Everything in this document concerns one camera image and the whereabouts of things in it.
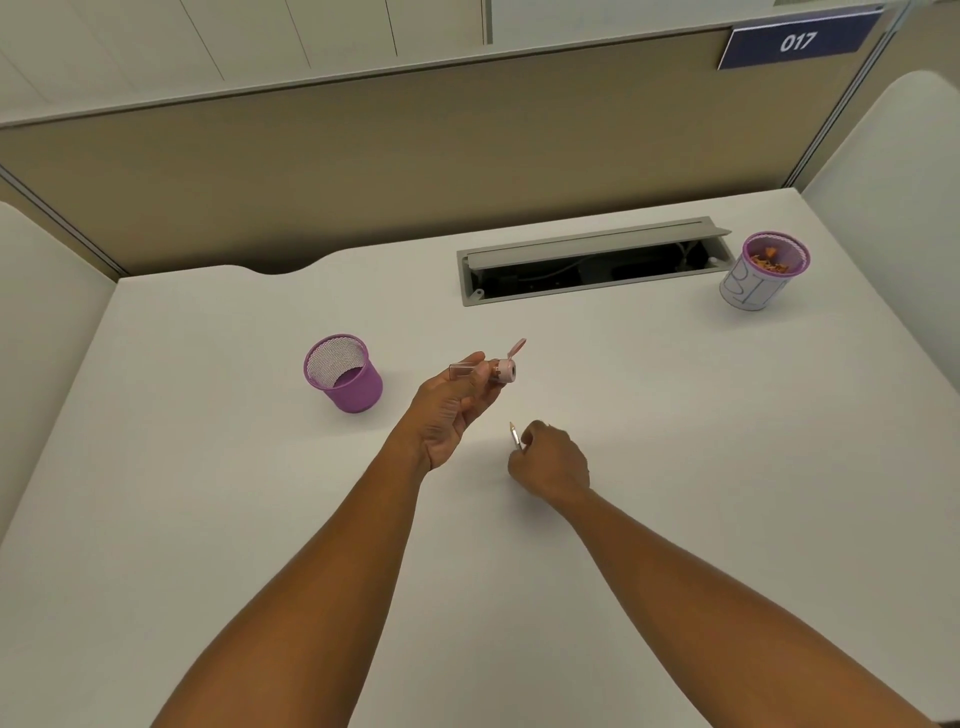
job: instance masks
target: cable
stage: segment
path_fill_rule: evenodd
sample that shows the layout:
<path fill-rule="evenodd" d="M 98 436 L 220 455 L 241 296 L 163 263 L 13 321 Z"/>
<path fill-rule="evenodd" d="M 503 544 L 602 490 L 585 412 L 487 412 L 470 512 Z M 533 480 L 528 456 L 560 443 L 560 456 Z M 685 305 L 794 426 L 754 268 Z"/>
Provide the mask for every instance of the cable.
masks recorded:
<path fill-rule="evenodd" d="M 582 262 L 584 262 L 587 258 L 589 258 L 589 255 L 585 255 L 584 257 L 577 258 L 576 260 L 574 260 L 574 261 L 573 261 L 572 263 L 570 263 L 569 265 L 565 265 L 565 266 L 564 266 L 563 268 L 561 268 L 559 271 L 552 271 L 552 272 L 550 272 L 550 273 L 544 274 L 543 276 L 533 276 L 532 278 L 528 278 L 528 279 L 518 278 L 517 281 L 519 281 L 519 282 L 521 282 L 521 283 L 529 283 L 529 282 L 532 281 L 532 280 L 552 279 L 554 276 L 558 276 L 558 275 L 561 274 L 561 273 L 566 273 L 566 272 L 567 272 L 568 270 L 570 270 L 571 268 L 576 268 L 578 265 L 580 265 Z"/>

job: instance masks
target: beige fabric panel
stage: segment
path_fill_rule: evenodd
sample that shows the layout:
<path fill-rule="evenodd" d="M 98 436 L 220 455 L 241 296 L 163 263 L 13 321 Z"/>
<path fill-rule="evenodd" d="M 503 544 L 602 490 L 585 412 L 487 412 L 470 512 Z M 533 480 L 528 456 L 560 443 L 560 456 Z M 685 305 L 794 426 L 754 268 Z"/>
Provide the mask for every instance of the beige fabric panel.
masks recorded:
<path fill-rule="evenodd" d="M 10 186 L 7 181 L 0 180 L 0 203 L 7 203 L 16 207 L 20 212 L 26 215 L 34 223 L 42 227 L 57 238 L 63 245 L 83 258 L 98 271 L 103 273 L 111 280 L 117 280 L 117 273 L 110 268 L 103 260 L 91 253 L 80 241 L 73 235 L 64 230 L 46 212 L 34 205 L 30 200 L 20 194 L 19 191 Z"/>
<path fill-rule="evenodd" d="M 918 8 L 890 41 L 876 65 L 804 167 L 804 189 L 886 87 L 911 71 L 936 71 L 960 87 L 960 0 Z"/>
<path fill-rule="evenodd" d="M 876 42 L 717 71 L 728 31 L 0 131 L 135 274 L 778 187 Z"/>

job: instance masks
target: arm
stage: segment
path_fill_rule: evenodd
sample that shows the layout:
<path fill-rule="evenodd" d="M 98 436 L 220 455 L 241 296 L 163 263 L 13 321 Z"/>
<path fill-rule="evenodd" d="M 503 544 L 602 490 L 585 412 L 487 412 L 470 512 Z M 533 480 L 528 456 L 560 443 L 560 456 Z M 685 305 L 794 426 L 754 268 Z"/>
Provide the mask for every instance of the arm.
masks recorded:
<path fill-rule="evenodd" d="M 468 358 L 482 362 L 483 353 Z M 383 630 L 420 482 L 499 394 L 490 365 L 418 390 L 323 528 L 224 628 L 154 728 L 346 726 Z"/>
<path fill-rule="evenodd" d="M 587 459 L 540 422 L 510 473 L 566 518 L 620 605 L 714 728 L 931 728 L 799 619 L 658 536 L 589 488 Z"/>

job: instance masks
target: navy number sign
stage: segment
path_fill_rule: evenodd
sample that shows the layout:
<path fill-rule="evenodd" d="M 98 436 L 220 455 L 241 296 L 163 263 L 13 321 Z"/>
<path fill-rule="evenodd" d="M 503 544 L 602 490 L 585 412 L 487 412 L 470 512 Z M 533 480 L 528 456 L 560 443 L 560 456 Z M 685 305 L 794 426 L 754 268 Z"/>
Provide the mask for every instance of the navy number sign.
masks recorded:
<path fill-rule="evenodd" d="M 871 6 L 831 13 L 794 15 L 734 28 L 720 59 L 720 69 L 853 53 L 866 40 L 883 8 Z"/>

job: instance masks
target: pencil cup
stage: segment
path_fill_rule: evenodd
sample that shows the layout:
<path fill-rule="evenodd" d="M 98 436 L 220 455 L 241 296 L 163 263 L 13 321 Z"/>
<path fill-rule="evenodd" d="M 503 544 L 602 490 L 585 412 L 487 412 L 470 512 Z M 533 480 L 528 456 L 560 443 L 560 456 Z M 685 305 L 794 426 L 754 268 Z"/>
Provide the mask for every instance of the pencil cup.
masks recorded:
<path fill-rule="evenodd" d="M 740 257 L 720 282 L 720 295 L 732 306 L 759 311 L 809 265 L 810 251 L 795 237 L 757 232 L 743 242 Z"/>
<path fill-rule="evenodd" d="M 370 409 L 383 394 L 383 379 L 366 345 L 348 333 L 315 344 L 303 359 L 303 375 L 344 412 Z"/>

